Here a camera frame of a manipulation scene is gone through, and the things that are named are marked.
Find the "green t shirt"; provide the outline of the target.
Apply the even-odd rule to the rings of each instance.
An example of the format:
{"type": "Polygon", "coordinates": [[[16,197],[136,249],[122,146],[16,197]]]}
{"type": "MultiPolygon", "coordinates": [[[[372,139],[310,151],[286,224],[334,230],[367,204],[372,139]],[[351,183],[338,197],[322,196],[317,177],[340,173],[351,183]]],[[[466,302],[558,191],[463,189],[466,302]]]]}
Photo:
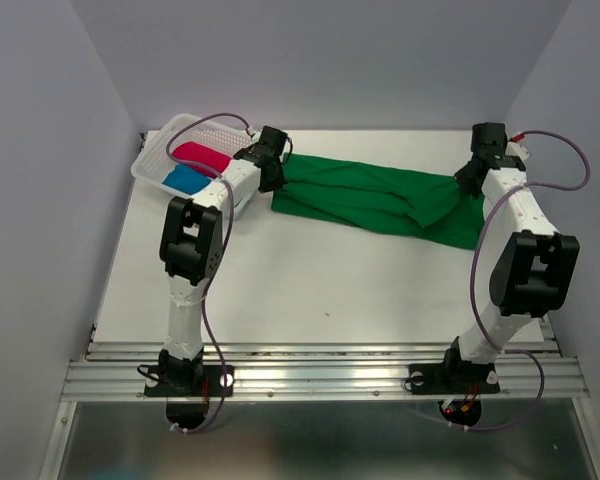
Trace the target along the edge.
{"type": "Polygon", "coordinates": [[[451,176],[298,154],[284,173],[271,201],[277,213],[464,250],[484,226],[483,199],[463,194],[451,176]]]}

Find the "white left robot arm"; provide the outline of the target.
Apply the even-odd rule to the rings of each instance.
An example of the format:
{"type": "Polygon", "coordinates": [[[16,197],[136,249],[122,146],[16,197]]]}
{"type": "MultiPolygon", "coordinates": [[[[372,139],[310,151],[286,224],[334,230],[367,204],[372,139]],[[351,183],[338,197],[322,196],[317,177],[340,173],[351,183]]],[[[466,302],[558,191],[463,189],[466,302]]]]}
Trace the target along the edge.
{"type": "Polygon", "coordinates": [[[204,381],[204,302],[223,259],[236,207],[245,196],[236,193],[240,180],[230,180],[225,170],[198,155],[182,162],[209,184],[190,198],[173,198],[167,206],[159,258],[170,289],[168,327],[157,369],[149,377],[190,394],[204,381]]]}

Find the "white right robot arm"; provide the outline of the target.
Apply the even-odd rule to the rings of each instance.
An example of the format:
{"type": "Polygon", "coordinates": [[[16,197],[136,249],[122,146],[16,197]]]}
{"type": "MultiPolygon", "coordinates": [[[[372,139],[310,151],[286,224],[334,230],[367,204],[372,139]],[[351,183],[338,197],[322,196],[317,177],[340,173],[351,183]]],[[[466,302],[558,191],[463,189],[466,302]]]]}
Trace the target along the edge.
{"type": "Polygon", "coordinates": [[[471,158],[455,174],[462,192],[482,197],[484,227],[478,242],[491,240],[497,255],[488,280],[489,300],[470,299],[474,325],[457,337],[440,366],[443,384],[498,388],[495,360],[534,319],[562,307],[580,251],[578,240],[560,233],[536,200],[520,137],[502,123],[473,125],[471,158]]]}

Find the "white perforated plastic basket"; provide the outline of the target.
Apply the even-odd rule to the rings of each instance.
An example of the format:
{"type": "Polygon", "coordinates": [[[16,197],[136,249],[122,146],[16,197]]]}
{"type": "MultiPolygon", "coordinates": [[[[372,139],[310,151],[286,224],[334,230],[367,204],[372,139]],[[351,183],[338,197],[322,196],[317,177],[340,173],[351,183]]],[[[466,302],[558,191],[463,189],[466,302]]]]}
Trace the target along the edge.
{"type": "Polygon", "coordinates": [[[216,118],[202,121],[181,114],[146,141],[131,166],[132,176],[147,185],[223,212],[240,209],[256,192],[260,170],[234,155],[250,146],[256,131],[245,124],[231,128],[216,118]]]}

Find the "rolled red t shirt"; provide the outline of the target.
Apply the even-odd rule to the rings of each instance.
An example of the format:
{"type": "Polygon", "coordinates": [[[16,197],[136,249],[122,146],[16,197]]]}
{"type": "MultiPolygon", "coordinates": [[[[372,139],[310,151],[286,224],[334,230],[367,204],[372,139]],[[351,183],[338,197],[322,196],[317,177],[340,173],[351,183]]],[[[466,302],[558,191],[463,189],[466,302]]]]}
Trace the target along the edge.
{"type": "Polygon", "coordinates": [[[176,147],[172,155],[178,163],[189,166],[207,177],[222,174],[232,160],[229,155],[191,141],[176,147]]]}

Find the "rolled blue t shirt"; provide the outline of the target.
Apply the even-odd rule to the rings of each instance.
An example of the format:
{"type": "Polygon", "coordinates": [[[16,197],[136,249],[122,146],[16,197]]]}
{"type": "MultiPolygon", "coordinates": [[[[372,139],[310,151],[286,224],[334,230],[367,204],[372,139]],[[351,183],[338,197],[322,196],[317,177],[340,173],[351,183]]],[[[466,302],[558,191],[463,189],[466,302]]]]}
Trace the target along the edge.
{"type": "Polygon", "coordinates": [[[165,177],[163,185],[177,190],[184,195],[193,195],[205,189],[211,183],[211,179],[199,173],[195,169],[178,164],[165,177]]]}

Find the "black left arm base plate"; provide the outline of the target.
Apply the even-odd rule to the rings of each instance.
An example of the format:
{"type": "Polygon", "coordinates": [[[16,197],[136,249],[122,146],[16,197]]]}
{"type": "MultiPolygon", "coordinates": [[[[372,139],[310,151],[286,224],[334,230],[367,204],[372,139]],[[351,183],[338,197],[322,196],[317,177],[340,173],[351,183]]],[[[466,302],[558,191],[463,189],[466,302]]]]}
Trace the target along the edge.
{"type": "Polygon", "coordinates": [[[226,372],[221,365],[204,365],[193,380],[168,380],[157,364],[140,364],[136,371],[145,381],[144,395],[149,398],[220,398],[233,395],[233,365],[228,365],[226,372]]]}

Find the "aluminium frame rail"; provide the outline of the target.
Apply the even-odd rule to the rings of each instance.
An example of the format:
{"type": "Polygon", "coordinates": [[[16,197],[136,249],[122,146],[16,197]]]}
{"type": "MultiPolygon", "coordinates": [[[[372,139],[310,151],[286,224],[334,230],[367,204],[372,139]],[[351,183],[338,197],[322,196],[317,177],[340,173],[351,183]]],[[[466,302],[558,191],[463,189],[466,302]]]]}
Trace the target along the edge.
{"type": "MultiPolygon", "coordinates": [[[[560,355],[553,340],[531,343],[542,366],[524,355],[501,355],[496,362],[498,399],[532,398],[546,377],[547,398],[585,398],[589,390],[580,364],[560,355]]],[[[411,363],[438,363],[442,343],[246,344],[222,346],[235,368],[235,402],[400,401],[411,399],[403,387],[411,363]]],[[[61,398],[65,402],[145,400],[144,380],[136,368],[155,363],[157,342],[93,342],[68,367],[61,398]]]]}

